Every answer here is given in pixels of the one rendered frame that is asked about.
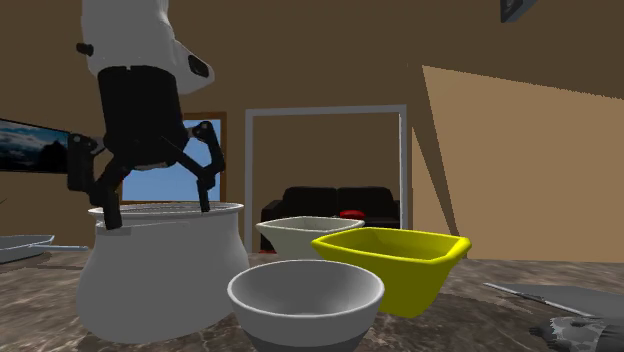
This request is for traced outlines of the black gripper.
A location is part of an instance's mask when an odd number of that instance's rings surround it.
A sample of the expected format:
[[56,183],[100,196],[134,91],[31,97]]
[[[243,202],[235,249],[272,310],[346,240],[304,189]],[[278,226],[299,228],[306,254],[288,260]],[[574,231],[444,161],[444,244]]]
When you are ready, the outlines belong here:
[[[104,149],[95,139],[70,134],[67,141],[67,188],[84,192],[103,211],[105,226],[123,226],[117,188],[136,167],[169,167],[176,162],[197,178],[200,209],[210,211],[208,191],[225,170],[224,153],[213,124],[183,124],[175,77],[151,66],[108,67],[97,74],[106,133],[104,145],[113,154],[98,179],[94,159]],[[208,147],[211,162],[201,166],[182,151],[189,137]]]

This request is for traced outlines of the wood framed window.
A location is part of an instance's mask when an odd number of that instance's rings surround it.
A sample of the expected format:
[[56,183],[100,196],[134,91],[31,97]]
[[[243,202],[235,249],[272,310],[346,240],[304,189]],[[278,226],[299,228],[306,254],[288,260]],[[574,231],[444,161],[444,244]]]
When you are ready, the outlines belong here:
[[[226,137],[226,112],[185,113],[184,125],[194,127],[202,121],[210,121],[219,143]],[[211,163],[208,147],[191,138],[184,149],[201,166]],[[163,203],[163,202],[198,202],[196,177],[182,165],[169,168],[157,168],[148,171],[132,171],[120,187],[122,204]],[[226,200],[225,172],[216,176],[216,183],[208,192],[210,201]]]

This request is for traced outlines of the large white pot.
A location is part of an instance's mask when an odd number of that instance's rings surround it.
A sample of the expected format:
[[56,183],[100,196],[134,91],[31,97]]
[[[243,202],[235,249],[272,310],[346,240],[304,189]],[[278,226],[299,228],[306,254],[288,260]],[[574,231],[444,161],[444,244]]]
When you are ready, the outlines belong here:
[[237,203],[121,206],[109,230],[92,208],[95,244],[76,291],[81,324],[97,337],[129,344],[173,339],[231,314],[231,279],[249,267]]

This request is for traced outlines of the pale grey pan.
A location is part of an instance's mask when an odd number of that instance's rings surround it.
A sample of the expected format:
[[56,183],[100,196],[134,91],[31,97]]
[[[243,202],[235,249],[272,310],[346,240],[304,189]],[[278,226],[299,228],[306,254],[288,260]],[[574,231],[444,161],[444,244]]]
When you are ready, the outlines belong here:
[[0,236],[0,264],[18,261],[43,254],[45,251],[80,252],[87,246],[53,245],[54,235]]

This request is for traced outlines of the white square bowl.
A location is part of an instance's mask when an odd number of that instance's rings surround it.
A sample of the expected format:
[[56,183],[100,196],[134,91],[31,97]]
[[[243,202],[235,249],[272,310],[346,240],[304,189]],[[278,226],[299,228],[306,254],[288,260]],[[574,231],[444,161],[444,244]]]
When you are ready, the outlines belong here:
[[272,244],[283,260],[321,259],[311,246],[319,237],[363,227],[363,220],[336,217],[295,216],[264,221],[256,229]]

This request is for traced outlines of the black sofa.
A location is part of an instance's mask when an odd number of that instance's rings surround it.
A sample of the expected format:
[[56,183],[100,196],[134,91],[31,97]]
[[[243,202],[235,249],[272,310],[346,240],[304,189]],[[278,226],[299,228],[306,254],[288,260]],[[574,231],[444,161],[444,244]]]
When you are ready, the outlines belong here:
[[366,227],[400,227],[400,201],[381,186],[314,187],[294,186],[284,191],[261,211],[261,220],[292,216],[341,217],[344,212],[363,214]]

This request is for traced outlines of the round white bowl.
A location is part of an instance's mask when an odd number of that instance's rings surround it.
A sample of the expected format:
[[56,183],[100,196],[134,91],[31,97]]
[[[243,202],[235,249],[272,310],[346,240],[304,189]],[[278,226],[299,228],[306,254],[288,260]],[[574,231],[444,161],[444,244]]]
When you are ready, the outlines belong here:
[[257,352],[355,352],[385,291],[374,273],[327,260],[285,260],[236,275],[229,295]]

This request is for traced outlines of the yellow square bowl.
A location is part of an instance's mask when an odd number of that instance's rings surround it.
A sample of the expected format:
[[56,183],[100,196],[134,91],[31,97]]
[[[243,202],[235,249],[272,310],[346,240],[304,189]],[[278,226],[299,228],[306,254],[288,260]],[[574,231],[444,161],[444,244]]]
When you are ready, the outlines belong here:
[[321,236],[311,241],[311,247],[326,260],[376,274],[385,285],[379,310],[414,318],[433,303],[472,243],[456,235],[360,227]]

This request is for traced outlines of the grey flat tray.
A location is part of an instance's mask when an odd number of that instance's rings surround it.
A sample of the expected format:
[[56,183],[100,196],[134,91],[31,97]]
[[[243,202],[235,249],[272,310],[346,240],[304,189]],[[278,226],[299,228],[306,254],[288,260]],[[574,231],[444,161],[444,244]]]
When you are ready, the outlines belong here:
[[485,283],[485,286],[585,317],[624,318],[624,295],[577,286]]

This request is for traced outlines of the mottled grey black object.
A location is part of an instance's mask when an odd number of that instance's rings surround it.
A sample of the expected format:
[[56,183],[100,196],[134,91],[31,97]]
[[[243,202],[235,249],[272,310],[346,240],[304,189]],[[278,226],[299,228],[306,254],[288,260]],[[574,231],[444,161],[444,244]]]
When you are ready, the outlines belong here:
[[528,331],[554,352],[624,352],[624,318],[554,317]]

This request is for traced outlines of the grey door frame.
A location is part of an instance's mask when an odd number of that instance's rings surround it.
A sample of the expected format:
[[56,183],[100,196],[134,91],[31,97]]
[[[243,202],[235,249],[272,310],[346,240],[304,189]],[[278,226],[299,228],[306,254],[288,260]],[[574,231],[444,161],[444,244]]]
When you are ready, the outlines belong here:
[[408,200],[408,155],[407,155],[407,105],[364,105],[364,106],[327,106],[293,108],[254,108],[245,110],[245,160],[244,160],[244,246],[248,253],[253,252],[253,143],[254,119],[269,116],[304,116],[304,115],[344,115],[396,113],[399,133],[399,192],[400,192],[400,227],[409,227]]

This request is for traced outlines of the dark landscape wall picture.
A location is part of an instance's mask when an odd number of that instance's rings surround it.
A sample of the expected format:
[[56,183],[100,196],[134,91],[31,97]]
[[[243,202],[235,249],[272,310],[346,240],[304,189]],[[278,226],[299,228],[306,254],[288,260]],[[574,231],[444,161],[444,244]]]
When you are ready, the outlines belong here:
[[67,173],[67,131],[0,118],[0,171]]

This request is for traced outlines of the small dark wall picture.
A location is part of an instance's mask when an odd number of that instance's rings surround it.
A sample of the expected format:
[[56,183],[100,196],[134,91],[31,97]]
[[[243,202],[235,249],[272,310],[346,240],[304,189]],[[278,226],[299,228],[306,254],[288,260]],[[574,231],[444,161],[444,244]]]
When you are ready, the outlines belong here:
[[516,22],[538,0],[499,0],[500,22]]

